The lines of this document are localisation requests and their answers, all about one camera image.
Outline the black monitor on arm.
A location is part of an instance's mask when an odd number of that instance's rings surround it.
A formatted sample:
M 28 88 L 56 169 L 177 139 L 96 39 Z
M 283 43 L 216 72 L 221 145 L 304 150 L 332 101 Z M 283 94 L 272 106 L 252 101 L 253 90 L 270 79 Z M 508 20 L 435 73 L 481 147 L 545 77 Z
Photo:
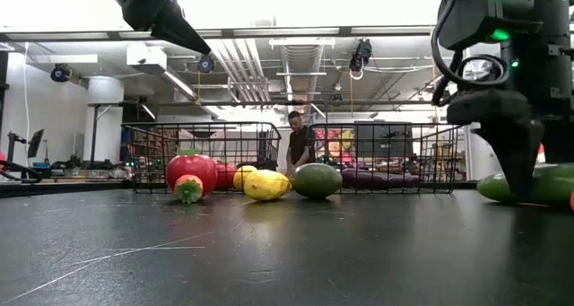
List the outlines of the black monitor on arm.
M 37 156 L 43 135 L 44 135 L 43 129 L 40 129 L 33 134 L 31 140 L 29 141 L 28 152 L 27 152 L 28 158 L 34 158 Z

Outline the silver ceiling air duct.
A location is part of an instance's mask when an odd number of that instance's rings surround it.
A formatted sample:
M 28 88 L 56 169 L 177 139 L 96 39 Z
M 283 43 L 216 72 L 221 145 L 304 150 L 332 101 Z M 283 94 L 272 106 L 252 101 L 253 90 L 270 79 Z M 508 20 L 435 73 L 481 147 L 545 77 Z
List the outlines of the silver ceiling air duct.
M 323 54 L 324 47 L 320 45 L 281 46 L 283 79 L 288 101 L 314 99 Z

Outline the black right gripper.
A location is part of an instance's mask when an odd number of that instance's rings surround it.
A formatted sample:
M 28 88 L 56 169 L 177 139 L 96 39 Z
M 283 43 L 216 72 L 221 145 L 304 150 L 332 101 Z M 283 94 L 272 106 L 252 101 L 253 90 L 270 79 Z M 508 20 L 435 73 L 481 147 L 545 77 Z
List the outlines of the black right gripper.
M 448 101 L 447 122 L 480 125 L 474 133 L 491 146 L 516 198 L 530 196 L 541 141 L 547 163 L 574 163 L 571 91 L 534 88 L 457 92 Z

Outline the white round pillar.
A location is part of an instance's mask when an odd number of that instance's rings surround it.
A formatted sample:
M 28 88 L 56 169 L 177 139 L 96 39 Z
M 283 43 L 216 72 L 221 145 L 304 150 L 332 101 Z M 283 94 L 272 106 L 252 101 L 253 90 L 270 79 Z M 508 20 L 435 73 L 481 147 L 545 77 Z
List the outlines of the white round pillar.
M 479 123 L 464 126 L 466 179 L 481 180 L 501 172 L 498 158 L 491 146 L 474 131 Z

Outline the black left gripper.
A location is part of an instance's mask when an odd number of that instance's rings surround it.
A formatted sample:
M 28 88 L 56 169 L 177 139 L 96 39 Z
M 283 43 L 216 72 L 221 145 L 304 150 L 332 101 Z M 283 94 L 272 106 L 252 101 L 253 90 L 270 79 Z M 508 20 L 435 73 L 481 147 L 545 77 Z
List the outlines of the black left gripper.
M 187 22 L 176 0 L 115 0 L 124 21 L 134 31 L 152 31 L 156 39 L 199 52 L 211 53 L 210 46 Z

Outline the red toy strawberry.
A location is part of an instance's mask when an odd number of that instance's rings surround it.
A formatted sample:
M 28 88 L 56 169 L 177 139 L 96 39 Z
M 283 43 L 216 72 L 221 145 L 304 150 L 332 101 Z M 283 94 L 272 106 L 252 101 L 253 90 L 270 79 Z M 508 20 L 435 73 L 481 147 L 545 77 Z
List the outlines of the red toy strawberry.
M 175 183 L 174 195 L 185 204 L 199 201 L 204 195 L 204 184 L 195 175 L 183 175 Z

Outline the green toy cucumber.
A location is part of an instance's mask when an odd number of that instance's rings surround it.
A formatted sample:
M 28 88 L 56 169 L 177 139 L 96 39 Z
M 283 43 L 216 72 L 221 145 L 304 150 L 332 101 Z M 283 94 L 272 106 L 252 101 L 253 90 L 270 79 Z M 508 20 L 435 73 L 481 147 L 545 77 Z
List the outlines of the green toy cucumber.
M 518 197 L 511 192 L 503 172 L 481 179 L 476 189 L 484 197 L 502 204 L 571 208 L 570 203 L 574 196 L 574 163 L 536 165 L 530 193 L 525 197 Z

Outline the large yellow toy lemon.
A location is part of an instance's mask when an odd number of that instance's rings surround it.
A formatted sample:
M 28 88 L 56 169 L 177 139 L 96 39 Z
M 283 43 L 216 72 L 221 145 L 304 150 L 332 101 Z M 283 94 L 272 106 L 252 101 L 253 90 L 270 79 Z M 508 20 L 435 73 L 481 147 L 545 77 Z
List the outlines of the large yellow toy lemon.
M 247 178 L 244 193 L 257 201 L 281 198 L 291 190 L 291 181 L 282 173 L 272 170 L 256 170 Z

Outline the green toy avocado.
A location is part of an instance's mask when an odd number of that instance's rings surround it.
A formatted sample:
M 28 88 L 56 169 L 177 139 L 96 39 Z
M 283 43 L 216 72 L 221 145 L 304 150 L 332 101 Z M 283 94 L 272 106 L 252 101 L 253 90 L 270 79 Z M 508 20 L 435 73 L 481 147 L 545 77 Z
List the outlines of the green toy avocado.
M 323 199 L 341 189 L 343 178 L 332 166 L 314 162 L 298 167 L 291 176 L 291 185 L 306 198 Z

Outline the black metal table frame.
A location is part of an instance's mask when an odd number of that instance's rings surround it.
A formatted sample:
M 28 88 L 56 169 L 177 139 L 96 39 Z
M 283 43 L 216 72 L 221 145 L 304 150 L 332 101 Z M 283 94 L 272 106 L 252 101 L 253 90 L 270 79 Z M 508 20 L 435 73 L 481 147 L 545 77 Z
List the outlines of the black metal table frame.
M 358 189 L 342 188 L 338 194 L 449 194 L 454 190 L 476 189 L 478 182 L 454 182 L 425 184 L 416 188 L 391 188 L 391 189 Z M 79 182 L 79 183 L 38 183 L 21 184 L 16 182 L 0 183 L 0 199 L 9 197 L 31 197 L 64 193 L 79 193 L 92 191 L 105 191 L 116 189 L 129 189 L 136 194 L 170 194 L 166 188 L 155 187 L 133 188 L 131 182 Z

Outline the purple toy eggplant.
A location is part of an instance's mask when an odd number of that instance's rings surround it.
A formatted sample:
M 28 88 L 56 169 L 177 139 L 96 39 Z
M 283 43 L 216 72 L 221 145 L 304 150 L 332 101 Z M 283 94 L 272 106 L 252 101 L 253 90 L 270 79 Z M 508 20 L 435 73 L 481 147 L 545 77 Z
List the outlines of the purple toy eggplant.
M 388 174 L 384 172 L 346 169 L 342 171 L 345 188 L 384 190 L 391 188 L 415 188 L 419 178 L 411 174 Z

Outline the black hanging ceiling device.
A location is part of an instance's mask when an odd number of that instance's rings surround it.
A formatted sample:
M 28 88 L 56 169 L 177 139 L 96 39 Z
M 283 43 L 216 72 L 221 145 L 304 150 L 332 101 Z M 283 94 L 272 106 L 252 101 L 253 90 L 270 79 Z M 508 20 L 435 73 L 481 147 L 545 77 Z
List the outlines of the black hanging ceiling device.
M 368 39 L 361 39 L 352 53 L 349 63 L 349 75 L 353 80 L 360 80 L 363 77 L 364 69 L 368 65 L 372 56 L 372 46 Z

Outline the person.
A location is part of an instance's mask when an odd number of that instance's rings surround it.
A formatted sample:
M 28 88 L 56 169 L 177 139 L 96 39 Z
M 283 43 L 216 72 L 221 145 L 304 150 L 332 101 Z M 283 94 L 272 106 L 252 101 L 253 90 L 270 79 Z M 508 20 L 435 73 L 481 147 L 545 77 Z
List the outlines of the person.
M 292 111 L 288 115 L 291 128 L 286 154 L 287 175 L 290 177 L 303 164 L 315 161 L 315 152 L 309 128 L 303 124 L 301 114 Z

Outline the small yellow toy lemon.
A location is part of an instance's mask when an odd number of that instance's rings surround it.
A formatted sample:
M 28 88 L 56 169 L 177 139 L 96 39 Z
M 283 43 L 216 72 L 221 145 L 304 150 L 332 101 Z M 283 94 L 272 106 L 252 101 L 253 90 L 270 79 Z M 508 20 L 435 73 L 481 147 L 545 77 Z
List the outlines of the small yellow toy lemon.
M 238 167 L 234 176 L 233 176 L 233 185 L 234 188 L 242 191 L 244 186 L 247 182 L 247 178 L 254 172 L 257 171 L 257 168 L 252 165 L 243 165 Z

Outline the colourful wall picture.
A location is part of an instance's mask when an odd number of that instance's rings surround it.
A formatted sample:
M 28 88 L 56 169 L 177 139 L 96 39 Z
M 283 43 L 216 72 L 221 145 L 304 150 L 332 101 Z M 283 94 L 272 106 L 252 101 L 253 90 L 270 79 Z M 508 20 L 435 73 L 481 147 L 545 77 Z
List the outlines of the colourful wall picture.
M 355 132 L 350 128 L 317 128 L 313 130 L 315 160 L 338 169 L 356 164 Z

